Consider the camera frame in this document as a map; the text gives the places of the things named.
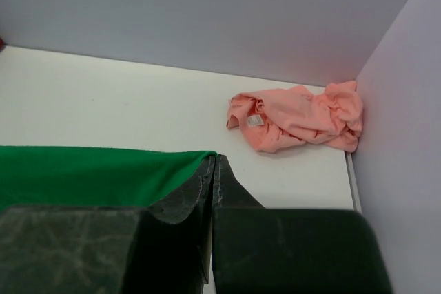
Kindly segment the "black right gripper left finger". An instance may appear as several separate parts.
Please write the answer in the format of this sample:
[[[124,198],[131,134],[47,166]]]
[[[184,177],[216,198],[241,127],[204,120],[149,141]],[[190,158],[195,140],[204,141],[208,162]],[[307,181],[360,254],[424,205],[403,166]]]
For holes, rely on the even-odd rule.
[[[1,214],[2,293],[202,293],[216,159],[148,207],[17,205]]]

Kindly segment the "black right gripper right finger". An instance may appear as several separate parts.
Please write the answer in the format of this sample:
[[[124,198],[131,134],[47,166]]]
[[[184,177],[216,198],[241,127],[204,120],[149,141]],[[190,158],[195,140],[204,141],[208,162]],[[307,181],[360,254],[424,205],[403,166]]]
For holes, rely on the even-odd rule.
[[[218,156],[212,270],[217,293],[391,293],[373,229],[357,211],[270,209]]]

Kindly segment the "green t-shirt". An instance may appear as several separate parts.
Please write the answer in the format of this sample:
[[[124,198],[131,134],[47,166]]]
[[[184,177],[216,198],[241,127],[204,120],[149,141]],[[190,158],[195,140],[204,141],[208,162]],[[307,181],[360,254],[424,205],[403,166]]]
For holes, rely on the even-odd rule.
[[[16,204],[147,207],[180,187],[214,151],[1,147],[1,209]]]

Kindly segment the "pink crumpled t-shirt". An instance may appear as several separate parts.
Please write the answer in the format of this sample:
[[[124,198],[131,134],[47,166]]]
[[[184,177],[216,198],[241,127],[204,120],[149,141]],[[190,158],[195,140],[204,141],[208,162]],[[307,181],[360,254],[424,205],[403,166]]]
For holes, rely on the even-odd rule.
[[[363,129],[356,89],[356,81],[347,81],[330,83],[320,94],[303,85],[242,92],[229,100],[226,127],[239,128],[259,152],[312,144],[352,153]]]

